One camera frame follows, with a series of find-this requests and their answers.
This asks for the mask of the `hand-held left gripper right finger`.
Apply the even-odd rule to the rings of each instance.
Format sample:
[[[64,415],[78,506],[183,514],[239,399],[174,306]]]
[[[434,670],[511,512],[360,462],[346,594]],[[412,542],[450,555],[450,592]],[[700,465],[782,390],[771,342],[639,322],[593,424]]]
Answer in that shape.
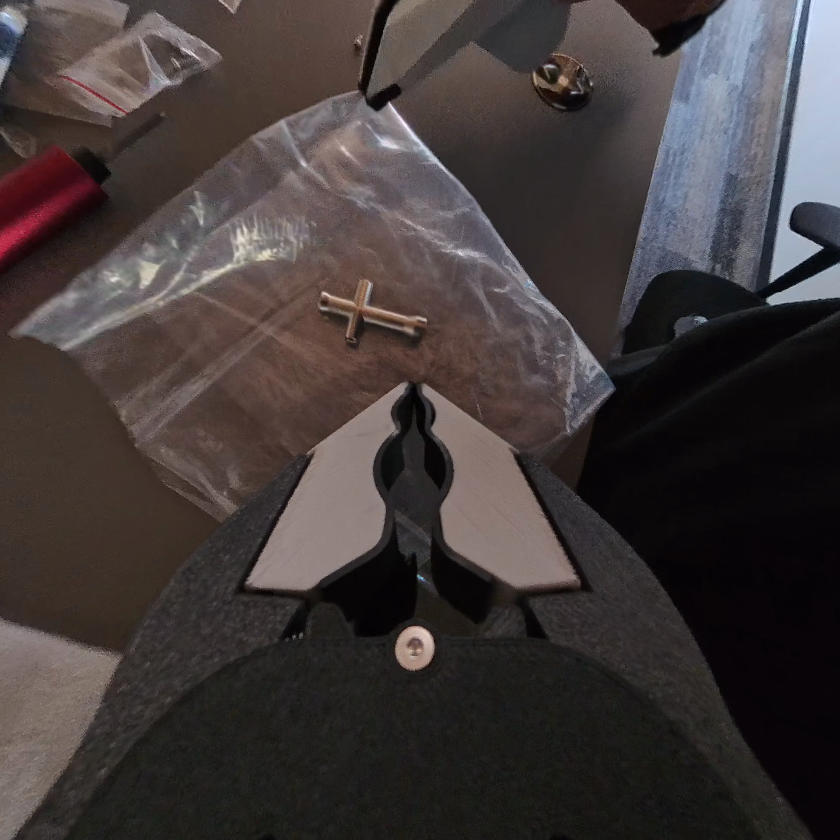
[[[518,462],[518,452],[446,397],[417,388],[444,456],[439,507],[443,548],[518,595],[582,588],[561,540]]]

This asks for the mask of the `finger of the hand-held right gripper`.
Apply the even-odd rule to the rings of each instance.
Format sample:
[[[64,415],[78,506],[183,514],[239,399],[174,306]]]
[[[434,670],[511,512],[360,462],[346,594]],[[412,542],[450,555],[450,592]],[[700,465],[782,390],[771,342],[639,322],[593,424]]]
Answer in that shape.
[[[382,109],[388,102],[389,68],[384,51],[385,28],[389,18],[389,2],[376,3],[369,32],[364,42],[358,90],[371,109]]]
[[[563,42],[561,1],[382,1],[373,12],[373,109],[426,79],[473,45],[528,74]]]

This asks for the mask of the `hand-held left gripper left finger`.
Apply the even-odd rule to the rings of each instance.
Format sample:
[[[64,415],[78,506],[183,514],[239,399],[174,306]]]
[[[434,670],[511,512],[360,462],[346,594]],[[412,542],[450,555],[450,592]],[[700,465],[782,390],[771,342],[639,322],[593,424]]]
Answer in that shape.
[[[312,594],[360,567],[394,533],[413,386],[402,383],[317,444],[245,581],[252,592]]]

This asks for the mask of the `large clear parts bag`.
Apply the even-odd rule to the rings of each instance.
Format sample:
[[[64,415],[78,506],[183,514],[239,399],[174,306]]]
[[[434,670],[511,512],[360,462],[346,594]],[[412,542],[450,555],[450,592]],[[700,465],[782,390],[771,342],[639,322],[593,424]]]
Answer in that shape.
[[[348,345],[319,294],[362,279],[425,334]],[[461,182],[351,93],[247,139],[11,334],[68,354],[218,521],[404,382],[549,459],[614,391]]]

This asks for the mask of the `clear screw bag red zip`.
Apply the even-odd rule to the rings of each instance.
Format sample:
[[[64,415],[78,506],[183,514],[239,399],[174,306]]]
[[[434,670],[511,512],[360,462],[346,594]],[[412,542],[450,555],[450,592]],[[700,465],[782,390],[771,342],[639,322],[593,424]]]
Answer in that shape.
[[[2,105],[109,126],[221,55],[151,11],[127,27],[122,2],[33,2],[2,84]]]

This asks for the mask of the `person's right hand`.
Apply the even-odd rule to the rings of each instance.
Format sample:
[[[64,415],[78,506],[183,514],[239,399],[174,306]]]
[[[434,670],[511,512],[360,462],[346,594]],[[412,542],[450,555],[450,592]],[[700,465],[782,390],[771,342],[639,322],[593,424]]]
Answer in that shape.
[[[617,1],[651,35],[717,11],[724,1]]]

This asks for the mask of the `round metal disc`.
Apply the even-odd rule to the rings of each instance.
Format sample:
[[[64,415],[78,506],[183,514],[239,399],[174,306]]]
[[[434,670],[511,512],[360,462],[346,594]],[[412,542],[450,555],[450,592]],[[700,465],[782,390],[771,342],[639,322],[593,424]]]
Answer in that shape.
[[[533,89],[542,102],[560,112],[576,112],[592,100],[594,86],[579,60],[552,53],[531,74]]]

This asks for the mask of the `silver cross wrench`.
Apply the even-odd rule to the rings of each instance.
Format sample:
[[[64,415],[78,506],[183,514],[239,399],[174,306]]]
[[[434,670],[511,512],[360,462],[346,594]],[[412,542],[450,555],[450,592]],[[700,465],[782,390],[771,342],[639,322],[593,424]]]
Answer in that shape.
[[[340,317],[346,321],[344,340],[350,346],[359,342],[363,328],[373,326],[407,336],[411,340],[420,339],[426,332],[428,320],[423,316],[409,316],[396,311],[386,310],[371,305],[373,283],[359,281],[352,298],[337,297],[327,291],[321,291],[318,309],[321,314]]]

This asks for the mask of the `black office chair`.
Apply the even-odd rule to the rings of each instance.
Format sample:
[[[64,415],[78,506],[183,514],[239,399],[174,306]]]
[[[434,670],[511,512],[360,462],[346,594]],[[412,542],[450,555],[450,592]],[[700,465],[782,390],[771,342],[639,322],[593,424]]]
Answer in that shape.
[[[787,291],[834,268],[839,263],[839,207],[825,203],[800,203],[791,211],[790,229],[820,249],[769,285],[756,292],[758,298]]]

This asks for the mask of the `red electric screwdriver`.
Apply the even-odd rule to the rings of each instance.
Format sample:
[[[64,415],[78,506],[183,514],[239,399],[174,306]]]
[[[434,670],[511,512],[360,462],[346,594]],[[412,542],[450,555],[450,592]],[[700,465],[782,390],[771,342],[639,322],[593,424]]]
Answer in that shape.
[[[155,112],[113,147],[68,151],[50,145],[1,181],[1,273],[104,204],[112,163],[165,120]]]

